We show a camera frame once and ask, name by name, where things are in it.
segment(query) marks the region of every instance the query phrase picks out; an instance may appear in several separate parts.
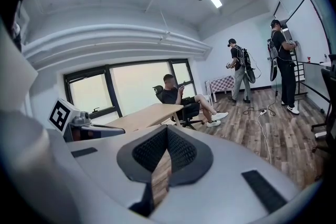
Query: seated man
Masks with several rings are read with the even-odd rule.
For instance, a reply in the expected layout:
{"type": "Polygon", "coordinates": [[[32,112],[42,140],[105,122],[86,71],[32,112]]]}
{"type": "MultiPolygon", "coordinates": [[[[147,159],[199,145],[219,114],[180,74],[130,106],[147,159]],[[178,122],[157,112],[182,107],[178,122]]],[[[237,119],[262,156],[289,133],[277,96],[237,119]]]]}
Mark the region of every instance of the seated man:
{"type": "MultiPolygon", "coordinates": [[[[216,110],[208,103],[203,95],[198,94],[188,100],[182,100],[184,86],[179,89],[175,88],[174,77],[170,74],[167,74],[163,77],[164,89],[162,92],[162,100],[164,104],[181,104],[188,105],[192,104],[187,108],[186,113],[191,113],[193,111],[203,110],[204,116],[207,118],[208,122],[206,126],[214,127],[220,125],[220,119],[225,118],[228,113],[217,113],[216,110]]],[[[178,111],[177,116],[181,119],[182,112],[178,111]]]]}

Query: table leg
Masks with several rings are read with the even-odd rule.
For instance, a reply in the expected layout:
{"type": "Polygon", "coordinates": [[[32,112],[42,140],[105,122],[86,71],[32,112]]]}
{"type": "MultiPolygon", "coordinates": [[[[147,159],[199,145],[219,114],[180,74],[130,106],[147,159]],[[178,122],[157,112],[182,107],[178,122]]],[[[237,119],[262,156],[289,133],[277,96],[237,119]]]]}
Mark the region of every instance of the table leg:
{"type": "Polygon", "coordinates": [[[181,127],[181,124],[180,124],[180,121],[179,121],[179,117],[177,117],[176,112],[173,114],[173,116],[174,116],[174,119],[175,119],[175,122],[176,122],[176,126],[180,126],[181,127]]]}

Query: wooden floor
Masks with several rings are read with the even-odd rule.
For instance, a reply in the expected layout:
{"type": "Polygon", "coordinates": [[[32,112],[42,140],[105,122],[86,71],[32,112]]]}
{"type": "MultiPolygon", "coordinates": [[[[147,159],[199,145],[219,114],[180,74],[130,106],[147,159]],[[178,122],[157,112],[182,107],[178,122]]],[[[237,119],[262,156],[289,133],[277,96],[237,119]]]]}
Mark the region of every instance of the wooden floor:
{"type": "MultiPolygon", "coordinates": [[[[255,109],[268,108],[275,100],[272,89],[252,91],[251,106],[255,109]]],[[[248,105],[243,103],[243,94],[240,93],[238,102],[227,100],[229,94],[217,94],[217,111],[229,112],[218,127],[208,128],[200,123],[193,126],[204,135],[215,135],[241,144],[260,157],[269,161],[269,154],[265,147],[265,139],[257,122],[260,112],[250,112],[243,115],[248,105]]],[[[296,106],[299,116],[287,112],[281,106],[281,93],[277,101],[270,107],[276,116],[269,111],[260,117],[260,123],[270,147],[272,165],[290,177],[301,189],[314,182],[314,178],[321,174],[325,155],[321,151],[312,154],[311,149],[316,146],[314,134],[325,131],[324,127],[316,128],[311,132],[311,125],[324,122],[324,115],[304,95],[296,97],[296,106]]],[[[168,152],[161,159],[152,176],[154,202],[157,205],[166,195],[167,172],[171,161],[168,152]]]]}

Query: black office chair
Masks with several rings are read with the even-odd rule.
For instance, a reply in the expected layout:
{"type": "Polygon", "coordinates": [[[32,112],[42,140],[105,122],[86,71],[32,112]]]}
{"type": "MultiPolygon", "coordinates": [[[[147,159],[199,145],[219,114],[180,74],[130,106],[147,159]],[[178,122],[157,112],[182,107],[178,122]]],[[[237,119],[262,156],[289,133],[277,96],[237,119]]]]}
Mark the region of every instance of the black office chair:
{"type": "MultiPolygon", "coordinates": [[[[163,103],[163,100],[162,100],[162,92],[163,92],[163,87],[162,86],[155,86],[153,87],[154,89],[154,92],[155,92],[155,95],[156,97],[159,99],[159,101],[161,103],[163,103]]],[[[199,115],[199,111],[193,111],[191,113],[186,113],[186,109],[189,108],[191,106],[191,104],[188,104],[188,105],[185,105],[182,109],[182,122],[181,122],[181,125],[182,127],[190,127],[191,129],[193,130],[196,130],[194,128],[194,126],[192,126],[192,124],[194,123],[198,123],[198,122],[201,122],[202,124],[204,124],[204,121],[201,121],[201,120],[198,120],[198,121],[192,121],[191,119],[193,117],[196,117],[199,115]]]]}
{"type": "Polygon", "coordinates": [[[330,71],[322,69],[322,76],[327,87],[328,94],[330,97],[331,103],[331,112],[327,119],[326,131],[327,135],[325,136],[328,146],[316,146],[311,150],[313,153],[316,150],[322,150],[328,153],[332,153],[336,150],[335,139],[336,139],[336,55],[329,55],[331,60],[331,69],[330,71]]]}

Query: wooden desk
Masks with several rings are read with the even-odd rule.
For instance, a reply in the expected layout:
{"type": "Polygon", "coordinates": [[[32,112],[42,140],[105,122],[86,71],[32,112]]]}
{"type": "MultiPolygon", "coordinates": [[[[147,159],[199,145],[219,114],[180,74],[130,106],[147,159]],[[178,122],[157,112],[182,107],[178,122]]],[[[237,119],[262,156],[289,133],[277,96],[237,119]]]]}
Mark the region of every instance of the wooden desk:
{"type": "MultiPolygon", "coordinates": [[[[160,124],[171,116],[178,119],[176,112],[182,108],[183,106],[178,104],[153,104],[138,112],[112,121],[106,124],[106,126],[123,128],[126,133],[133,132],[160,124]]],[[[179,121],[176,121],[176,125],[181,126],[179,121]]]]}

